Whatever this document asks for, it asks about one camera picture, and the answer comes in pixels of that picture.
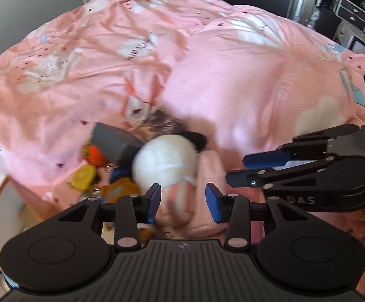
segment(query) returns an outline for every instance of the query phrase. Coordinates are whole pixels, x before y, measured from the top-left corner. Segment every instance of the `yellow toy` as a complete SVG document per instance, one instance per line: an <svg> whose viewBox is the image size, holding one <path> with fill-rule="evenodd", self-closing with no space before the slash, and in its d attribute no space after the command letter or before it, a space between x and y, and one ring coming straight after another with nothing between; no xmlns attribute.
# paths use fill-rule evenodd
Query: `yellow toy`
<svg viewBox="0 0 365 302"><path fill-rule="evenodd" d="M156 229L153 225L138 224L138 233L142 246L145 246L147 241L155 236Z"/></svg>
<svg viewBox="0 0 365 302"><path fill-rule="evenodd" d="M83 165L72 176L69 186L84 193L91 194L100 181L97 168L92 165Z"/></svg>
<svg viewBox="0 0 365 302"><path fill-rule="evenodd" d="M110 185L101 187L101 195L105 203L115 203L126 195L140 195L141 190L129 177L122 177Z"/></svg>

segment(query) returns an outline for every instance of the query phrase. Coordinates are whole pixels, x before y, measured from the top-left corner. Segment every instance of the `blue gripper pad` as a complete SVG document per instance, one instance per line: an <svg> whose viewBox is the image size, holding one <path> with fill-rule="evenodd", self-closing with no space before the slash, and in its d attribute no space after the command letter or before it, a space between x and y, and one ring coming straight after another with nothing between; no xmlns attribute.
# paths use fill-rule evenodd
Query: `blue gripper pad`
<svg viewBox="0 0 365 302"><path fill-rule="evenodd" d="M146 192L145 197L149 198L147 222L152 224L155 221L156 213L161 201L161 186L159 184L153 184Z"/></svg>
<svg viewBox="0 0 365 302"><path fill-rule="evenodd" d="M215 188L216 188L216 186L214 184L209 184L209 183L206 184L205 197L206 197L206 204L208 205L208 208L212 215L213 221L215 223L220 223L221 222L221 212L219 210L219 201L218 201L217 195L214 191Z"/></svg>
<svg viewBox="0 0 365 302"><path fill-rule="evenodd" d="M242 163L247 169L256 169L284 166L290 160L291 158L289 153L276 150L248 154L242 159Z"/></svg>

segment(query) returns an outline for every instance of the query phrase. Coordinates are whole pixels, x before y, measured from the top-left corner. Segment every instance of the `plush toy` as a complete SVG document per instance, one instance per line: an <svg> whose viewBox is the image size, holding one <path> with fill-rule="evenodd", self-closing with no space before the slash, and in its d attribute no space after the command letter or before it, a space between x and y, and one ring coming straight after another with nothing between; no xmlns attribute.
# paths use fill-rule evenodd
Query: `plush toy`
<svg viewBox="0 0 365 302"><path fill-rule="evenodd" d="M105 203L115 203L126 195L141 195L141 190L130 177L121 177L109 185L101 186L101 195Z"/></svg>
<svg viewBox="0 0 365 302"><path fill-rule="evenodd" d="M197 163L197 146L182 135L159 136L146 143L133 159L132 177L142 192L153 183L161 185L156 215L159 225L183 225L191 219Z"/></svg>
<svg viewBox="0 0 365 302"><path fill-rule="evenodd" d="M103 156L97 146L91 144L90 140L83 145L82 154L87 162L93 166L102 167L108 163L108 160Z"/></svg>
<svg viewBox="0 0 365 302"><path fill-rule="evenodd" d="M85 195L89 195L100 181L97 168L93 165L83 165L72 175L68 185Z"/></svg>

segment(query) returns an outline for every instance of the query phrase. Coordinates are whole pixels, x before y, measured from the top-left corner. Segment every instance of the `orange toy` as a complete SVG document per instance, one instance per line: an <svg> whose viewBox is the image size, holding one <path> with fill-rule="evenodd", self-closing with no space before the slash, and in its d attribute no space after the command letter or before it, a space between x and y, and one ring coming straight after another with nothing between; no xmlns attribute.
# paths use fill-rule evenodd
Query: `orange toy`
<svg viewBox="0 0 365 302"><path fill-rule="evenodd" d="M102 167L108 163L108 160L101 154L95 145L87 146L86 159L88 163L96 167Z"/></svg>

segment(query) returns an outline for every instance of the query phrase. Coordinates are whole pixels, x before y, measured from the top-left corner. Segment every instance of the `bed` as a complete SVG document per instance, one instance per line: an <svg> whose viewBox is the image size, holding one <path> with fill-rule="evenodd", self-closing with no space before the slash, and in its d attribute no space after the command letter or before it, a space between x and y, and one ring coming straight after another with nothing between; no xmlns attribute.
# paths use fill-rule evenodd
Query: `bed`
<svg viewBox="0 0 365 302"><path fill-rule="evenodd" d="M293 136L365 124L363 74L365 55L259 8L91 0L0 56L0 172L67 208L95 122L132 130L157 108L238 169Z"/></svg>

